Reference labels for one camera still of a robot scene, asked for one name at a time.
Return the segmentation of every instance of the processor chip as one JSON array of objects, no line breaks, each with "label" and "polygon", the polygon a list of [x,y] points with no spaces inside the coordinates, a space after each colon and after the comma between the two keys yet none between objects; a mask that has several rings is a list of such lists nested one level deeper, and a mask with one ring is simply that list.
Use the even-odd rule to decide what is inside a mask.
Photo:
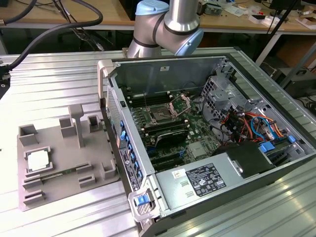
[{"label": "processor chip", "polygon": [[156,121],[171,119],[171,114],[166,106],[151,108],[151,116]]},{"label": "processor chip", "polygon": [[206,155],[206,151],[201,142],[191,143],[188,147],[194,158]]}]

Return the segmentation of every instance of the white label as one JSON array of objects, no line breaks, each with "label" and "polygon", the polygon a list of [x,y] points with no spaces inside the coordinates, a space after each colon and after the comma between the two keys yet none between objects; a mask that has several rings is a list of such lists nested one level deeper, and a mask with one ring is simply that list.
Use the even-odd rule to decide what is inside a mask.
[{"label": "white label", "polygon": [[186,175],[185,169],[178,169],[172,172],[173,178],[177,179]]},{"label": "white label", "polygon": [[161,71],[161,72],[169,71],[169,68],[170,68],[169,66],[161,67],[161,68],[160,68],[160,71]]}]

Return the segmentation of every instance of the blue latch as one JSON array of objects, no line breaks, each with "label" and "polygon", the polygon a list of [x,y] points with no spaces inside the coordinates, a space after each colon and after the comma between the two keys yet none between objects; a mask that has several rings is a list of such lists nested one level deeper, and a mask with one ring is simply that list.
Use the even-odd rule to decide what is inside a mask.
[{"label": "blue latch", "polygon": [[273,150],[275,147],[274,145],[272,145],[271,142],[265,142],[265,143],[262,143],[259,148],[262,152],[268,152],[270,150]]},{"label": "blue latch", "polygon": [[141,195],[135,199],[136,205],[141,206],[150,202],[148,195]]},{"label": "blue latch", "polygon": [[136,172],[139,170],[139,164],[138,164],[137,161],[134,164],[134,169],[135,169]]},{"label": "blue latch", "polygon": [[128,149],[132,152],[133,151],[133,147],[131,144],[128,144]]},{"label": "blue latch", "polygon": [[126,136],[126,131],[123,131],[122,134],[120,135],[120,139],[124,140]]},{"label": "blue latch", "polygon": [[132,153],[130,154],[130,157],[131,157],[132,162],[134,163],[134,162],[136,161],[135,153],[132,152]]},{"label": "blue latch", "polygon": [[139,180],[140,180],[140,182],[143,180],[143,174],[142,174],[142,171],[138,171],[137,172],[137,176],[138,176],[138,178],[139,178]]},{"label": "blue latch", "polygon": [[293,137],[292,135],[288,136],[288,140],[290,141],[290,143],[294,143],[296,141],[295,137]]}]

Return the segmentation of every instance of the robotic arm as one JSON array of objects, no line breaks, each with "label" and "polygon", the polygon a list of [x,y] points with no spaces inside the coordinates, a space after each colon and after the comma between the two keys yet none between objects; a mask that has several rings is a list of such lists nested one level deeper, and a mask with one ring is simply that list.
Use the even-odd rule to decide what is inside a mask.
[{"label": "robotic arm", "polygon": [[128,58],[157,57],[161,47],[176,56],[192,54],[203,37],[197,15],[198,0],[143,0],[136,9]]}]

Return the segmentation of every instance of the metal bracket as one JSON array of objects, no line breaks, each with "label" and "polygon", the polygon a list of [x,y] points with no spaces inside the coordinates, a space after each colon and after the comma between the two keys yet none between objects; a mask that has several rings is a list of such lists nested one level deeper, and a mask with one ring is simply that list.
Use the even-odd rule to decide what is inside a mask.
[{"label": "metal bracket", "polygon": [[105,79],[108,79],[114,74],[115,68],[111,59],[98,62],[98,94],[100,100],[103,99],[103,75]]},{"label": "metal bracket", "polygon": [[[150,211],[148,211],[146,213],[139,213],[138,207],[136,206],[134,199],[141,196],[141,195],[148,195],[148,194],[151,197],[151,202],[154,203],[154,206]],[[141,221],[144,221],[147,219],[153,219],[153,218],[156,218],[160,215],[159,203],[158,203],[157,197],[155,196],[155,194],[153,192],[153,187],[151,186],[149,180],[146,180],[146,182],[142,188],[130,193],[128,195],[127,200],[128,200],[129,205],[130,205],[130,209],[132,211],[132,215],[134,217],[134,220],[136,222],[141,222]]]}]

